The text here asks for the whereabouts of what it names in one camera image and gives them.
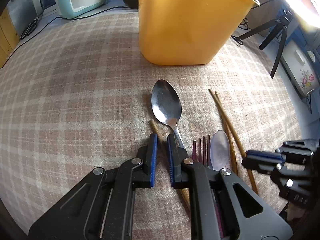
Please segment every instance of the spoon bowl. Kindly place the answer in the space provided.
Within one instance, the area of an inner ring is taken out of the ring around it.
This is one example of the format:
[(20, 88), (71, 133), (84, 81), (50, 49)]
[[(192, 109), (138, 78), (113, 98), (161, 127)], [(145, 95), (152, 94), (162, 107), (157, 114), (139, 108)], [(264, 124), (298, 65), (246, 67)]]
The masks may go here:
[(155, 117), (172, 128), (179, 146), (184, 148), (177, 123), (182, 114), (182, 106), (177, 92), (163, 79), (158, 80), (152, 90), (151, 106)]

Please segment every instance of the black tripod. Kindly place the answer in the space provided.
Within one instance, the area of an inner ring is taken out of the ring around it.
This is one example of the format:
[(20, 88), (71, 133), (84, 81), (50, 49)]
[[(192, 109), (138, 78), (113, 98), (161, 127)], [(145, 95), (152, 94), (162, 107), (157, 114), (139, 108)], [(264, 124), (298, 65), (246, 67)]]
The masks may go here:
[(275, 63), (273, 64), (273, 67), (272, 67), (272, 70), (270, 73), (271, 78), (274, 77), (276, 70), (278, 68), (280, 58), (281, 58), (281, 55), (282, 55), (282, 52), (284, 49), (284, 44), (287, 39), (287, 27), (293, 18), (292, 13), (290, 11), (283, 10), (283, 13), (284, 14), (280, 18), (268, 21), (268, 22), (254, 28), (251, 31), (248, 31), (247, 33), (245, 33), (237, 38), (237, 40), (242, 41), (242, 40), (244, 40), (244, 39), (246, 39), (256, 33), (259, 33), (261, 31), (264, 31), (266, 29), (269, 29), (269, 28), (275, 26), (273, 28), (273, 30), (269, 33), (269, 35), (265, 38), (265, 40), (259, 46), (259, 49), (263, 50), (273, 40), (273, 38), (276, 37), (280, 31), (282, 31), (281, 41), (279, 44), (279, 50), (278, 50), (278, 53), (276, 56)]

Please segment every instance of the orange plastic bin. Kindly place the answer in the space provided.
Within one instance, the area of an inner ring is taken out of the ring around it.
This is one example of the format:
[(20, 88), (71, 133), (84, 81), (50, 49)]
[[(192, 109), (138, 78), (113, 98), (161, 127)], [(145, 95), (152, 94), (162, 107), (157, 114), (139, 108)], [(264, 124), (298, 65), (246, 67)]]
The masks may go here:
[(158, 65), (210, 62), (258, 0), (139, 0), (139, 45)]

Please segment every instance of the chopstick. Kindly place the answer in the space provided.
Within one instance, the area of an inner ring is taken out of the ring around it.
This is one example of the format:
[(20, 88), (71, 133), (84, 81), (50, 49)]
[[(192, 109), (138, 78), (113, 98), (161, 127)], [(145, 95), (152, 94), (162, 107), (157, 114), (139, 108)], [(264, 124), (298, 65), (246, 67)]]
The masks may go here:
[[(226, 115), (226, 113), (225, 113), (225, 111), (224, 111), (219, 99), (216, 97), (216, 95), (213, 93), (213, 91), (211, 89), (209, 89), (209, 92), (212, 95), (212, 97), (213, 97), (218, 109), (220, 110), (221, 115), (223, 116), (223, 119), (227, 123), (227, 125), (228, 125), (228, 127), (229, 127), (229, 129), (230, 129), (230, 131), (232, 133), (232, 136), (236, 141), (236, 144), (238, 146), (238, 149), (240, 151), (240, 154), (241, 154), (242, 158), (246, 157), (246, 153), (245, 153), (245, 151), (244, 151), (244, 149), (242, 147), (240, 139), (239, 139), (235, 129), (233, 128), (233, 125), (230, 122), (228, 116)], [(247, 169), (247, 173), (248, 173), (248, 177), (249, 177), (249, 180), (250, 180), (250, 183), (251, 183), (251, 186), (252, 186), (252, 190), (258, 195), (258, 189), (257, 189), (257, 185), (256, 185), (256, 182), (255, 182), (253, 174), (252, 174), (252, 170)]]
[[(163, 136), (162, 136), (161, 132), (159, 131), (155, 121), (153, 119), (151, 119), (150, 123), (151, 123), (151, 127), (153, 129), (153, 132), (158, 135), (158, 140), (159, 140), (162, 152), (164, 154), (167, 154), (167, 149), (164, 146), (164, 142), (163, 142)], [(181, 193), (184, 202), (186, 203), (188, 209), (190, 210), (189, 190), (187, 188), (181, 188), (181, 189), (178, 189), (178, 191)]]
[[(215, 95), (216, 95), (217, 99), (219, 100), (219, 102), (221, 103), (220, 98), (219, 98), (217, 92), (215, 92)], [(222, 120), (223, 129), (224, 129), (224, 131), (226, 132), (226, 135), (227, 135), (227, 137), (228, 137), (229, 144), (230, 144), (230, 159), (231, 159), (232, 171), (233, 171), (237, 176), (239, 176), (237, 159), (236, 159), (236, 153), (235, 153), (235, 147), (234, 147), (233, 142), (232, 142), (232, 138), (231, 138), (231, 134), (230, 134), (230, 129), (229, 129), (229, 127), (228, 127), (228, 124), (226, 123), (226, 120), (222, 117), (221, 110), (220, 110), (219, 108), (218, 108), (218, 111), (219, 111), (219, 113), (220, 113), (220, 117), (221, 117), (221, 120)]]

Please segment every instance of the screw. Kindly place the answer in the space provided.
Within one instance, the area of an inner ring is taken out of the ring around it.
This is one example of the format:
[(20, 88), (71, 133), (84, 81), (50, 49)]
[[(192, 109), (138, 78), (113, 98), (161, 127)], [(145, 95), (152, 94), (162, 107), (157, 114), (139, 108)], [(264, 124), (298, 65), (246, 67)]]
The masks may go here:
[(288, 179), (288, 181), (287, 181), (287, 187), (292, 187), (292, 185), (293, 185), (292, 179)]
[(138, 164), (140, 164), (140, 163), (142, 162), (142, 160), (141, 160), (140, 158), (133, 158), (133, 159), (131, 160), (131, 162), (132, 162), (132, 164), (134, 164), (134, 165), (138, 165)]
[(231, 170), (228, 168), (223, 168), (220, 170), (220, 172), (225, 176), (229, 176), (231, 174)]
[(102, 173), (103, 173), (103, 168), (98, 167), (93, 170), (94, 175), (101, 175)]
[(191, 164), (193, 163), (193, 159), (191, 159), (191, 158), (185, 158), (185, 159), (183, 160), (183, 162), (184, 162), (184, 164), (191, 165)]

